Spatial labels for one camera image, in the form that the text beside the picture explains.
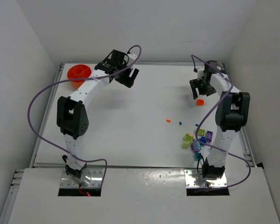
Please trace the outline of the orange flower lego piece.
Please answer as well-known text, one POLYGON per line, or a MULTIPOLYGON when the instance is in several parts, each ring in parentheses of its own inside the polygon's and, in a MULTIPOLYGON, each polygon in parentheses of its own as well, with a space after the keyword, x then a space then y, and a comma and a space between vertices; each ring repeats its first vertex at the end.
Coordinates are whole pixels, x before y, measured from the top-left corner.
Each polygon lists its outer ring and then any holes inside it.
POLYGON ((197 106, 203 106, 204 105, 204 100, 203 99, 197 99, 196 100, 196 105, 197 106))

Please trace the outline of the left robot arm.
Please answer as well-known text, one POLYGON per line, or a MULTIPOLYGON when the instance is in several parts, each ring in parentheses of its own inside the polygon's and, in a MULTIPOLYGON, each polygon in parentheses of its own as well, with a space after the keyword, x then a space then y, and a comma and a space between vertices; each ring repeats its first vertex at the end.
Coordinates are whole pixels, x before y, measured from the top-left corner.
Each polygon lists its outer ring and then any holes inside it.
POLYGON ((87 108, 93 98, 112 80, 130 88, 139 71, 133 69, 133 63, 139 58, 130 51, 113 50, 103 61, 99 62, 86 80, 68 97, 57 101, 57 126, 66 143, 67 155, 63 156, 66 173, 76 182, 83 184, 86 180, 86 162, 80 161, 84 150, 84 138, 89 127, 87 108))

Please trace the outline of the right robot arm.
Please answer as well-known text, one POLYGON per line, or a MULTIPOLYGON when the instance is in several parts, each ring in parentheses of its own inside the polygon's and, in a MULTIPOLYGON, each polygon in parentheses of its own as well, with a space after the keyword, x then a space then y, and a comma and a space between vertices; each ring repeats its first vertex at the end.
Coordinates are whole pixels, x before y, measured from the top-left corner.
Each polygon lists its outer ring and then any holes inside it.
POLYGON ((197 73, 197 78, 190 80, 189 84, 194 100, 215 93, 220 97, 206 115, 208 117, 216 110, 217 132, 210 146, 211 152, 204 159, 201 173, 203 178, 219 179, 225 172, 226 157, 233 138, 247 123, 251 96, 231 83, 225 70, 217 68, 217 61, 204 62, 204 70, 194 68, 193 71, 197 73))

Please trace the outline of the lime green lego brick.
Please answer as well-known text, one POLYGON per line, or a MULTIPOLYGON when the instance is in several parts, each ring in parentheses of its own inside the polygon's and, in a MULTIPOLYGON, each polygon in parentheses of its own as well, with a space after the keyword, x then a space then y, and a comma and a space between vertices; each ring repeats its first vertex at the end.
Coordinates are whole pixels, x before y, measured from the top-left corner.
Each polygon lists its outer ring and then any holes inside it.
POLYGON ((194 134, 197 135, 197 136, 201 136, 202 137, 202 136, 205 136, 206 131, 204 129, 196 129, 194 131, 194 134))
POLYGON ((194 137, 192 135, 190 135, 189 133, 187 133, 183 137, 183 141, 192 142, 193 140, 194 140, 194 137))

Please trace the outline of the purple lego brick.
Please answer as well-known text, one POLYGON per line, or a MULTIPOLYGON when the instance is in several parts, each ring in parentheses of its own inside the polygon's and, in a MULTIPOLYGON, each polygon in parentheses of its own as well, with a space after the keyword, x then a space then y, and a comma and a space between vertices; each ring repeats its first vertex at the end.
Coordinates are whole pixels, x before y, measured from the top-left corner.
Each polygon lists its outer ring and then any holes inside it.
POLYGON ((212 142, 212 138, 213 138, 213 132, 207 130, 206 131, 206 135, 205 135, 205 139, 207 143, 211 143, 212 142))

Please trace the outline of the orange divided container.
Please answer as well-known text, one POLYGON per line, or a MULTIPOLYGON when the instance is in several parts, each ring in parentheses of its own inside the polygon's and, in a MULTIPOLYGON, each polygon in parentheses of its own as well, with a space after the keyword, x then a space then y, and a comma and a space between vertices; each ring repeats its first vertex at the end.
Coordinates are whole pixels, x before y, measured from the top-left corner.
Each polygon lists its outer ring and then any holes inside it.
POLYGON ((77 78, 89 78, 91 75, 91 68, 85 64, 78 64, 69 69, 67 78, 73 89, 77 90, 85 80, 75 80, 77 78))

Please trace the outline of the purple flower lego piece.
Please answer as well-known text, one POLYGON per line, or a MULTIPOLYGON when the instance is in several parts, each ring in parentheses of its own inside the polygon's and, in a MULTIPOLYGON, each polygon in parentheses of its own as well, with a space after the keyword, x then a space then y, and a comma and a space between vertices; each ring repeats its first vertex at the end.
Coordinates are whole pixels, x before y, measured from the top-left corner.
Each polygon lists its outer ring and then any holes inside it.
POLYGON ((199 153, 201 151, 201 144, 197 140, 193 140, 190 147, 194 153, 199 153))

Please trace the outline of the light green lego brick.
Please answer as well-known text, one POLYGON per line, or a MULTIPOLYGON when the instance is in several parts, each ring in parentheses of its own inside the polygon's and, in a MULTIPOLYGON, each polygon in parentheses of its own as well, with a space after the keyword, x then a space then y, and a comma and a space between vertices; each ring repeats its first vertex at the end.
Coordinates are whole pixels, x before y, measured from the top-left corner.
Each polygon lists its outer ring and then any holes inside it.
POLYGON ((191 145, 191 142, 190 142, 190 141, 183 141, 183 143, 182 143, 182 148, 183 148, 183 149, 187 149, 187 148, 190 147, 190 145, 191 145))

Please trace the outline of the teal lego brick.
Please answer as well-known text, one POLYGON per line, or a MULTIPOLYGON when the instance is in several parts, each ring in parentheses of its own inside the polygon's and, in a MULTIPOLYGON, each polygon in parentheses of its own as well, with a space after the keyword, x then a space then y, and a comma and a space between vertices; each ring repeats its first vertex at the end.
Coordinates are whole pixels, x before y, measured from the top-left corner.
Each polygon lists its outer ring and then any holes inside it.
POLYGON ((201 155, 202 155, 201 153, 194 153, 194 155, 193 155, 194 161, 198 161, 200 159, 201 155))

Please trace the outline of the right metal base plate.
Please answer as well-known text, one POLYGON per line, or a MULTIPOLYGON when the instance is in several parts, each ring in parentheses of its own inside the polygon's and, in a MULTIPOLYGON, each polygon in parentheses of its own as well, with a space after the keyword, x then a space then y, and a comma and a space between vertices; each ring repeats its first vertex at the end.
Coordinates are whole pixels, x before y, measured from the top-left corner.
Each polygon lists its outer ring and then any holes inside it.
POLYGON ((202 188, 220 188, 227 187, 227 178, 224 173, 221 178, 218 179, 210 179, 210 178, 202 178, 196 169, 185 169, 185 184, 188 189, 202 189, 202 188))

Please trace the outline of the metal base plate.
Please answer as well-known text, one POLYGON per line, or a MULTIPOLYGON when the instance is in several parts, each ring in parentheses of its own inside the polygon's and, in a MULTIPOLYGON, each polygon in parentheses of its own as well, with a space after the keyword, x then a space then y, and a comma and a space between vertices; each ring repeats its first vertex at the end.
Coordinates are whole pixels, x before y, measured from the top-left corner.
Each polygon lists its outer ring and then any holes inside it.
POLYGON ((81 172, 81 177, 73 177, 70 174, 66 174, 63 170, 60 188, 62 189, 77 189, 79 185, 82 188, 96 189, 100 188, 103 179, 103 169, 85 168, 81 172))
POLYGON ((227 178, 224 173, 221 178, 218 179, 210 179, 210 178, 202 178, 196 169, 185 169, 185 184, 188 189, 202 189, 202 188, 220 188, 227 187, 227 178))

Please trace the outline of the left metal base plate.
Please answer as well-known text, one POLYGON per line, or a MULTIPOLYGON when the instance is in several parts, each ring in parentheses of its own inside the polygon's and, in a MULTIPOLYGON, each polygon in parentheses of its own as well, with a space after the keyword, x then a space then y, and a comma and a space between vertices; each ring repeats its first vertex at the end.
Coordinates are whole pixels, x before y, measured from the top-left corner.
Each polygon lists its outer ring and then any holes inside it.
POLYGON ((66 174, 63 170, 60 188, 62 189, 77 189, 79 185, 82 188, 96 189, 100 188, 103 179, 103 169, 85 168, 81 172, 81 177, 73 177, 70 174, 66 174))

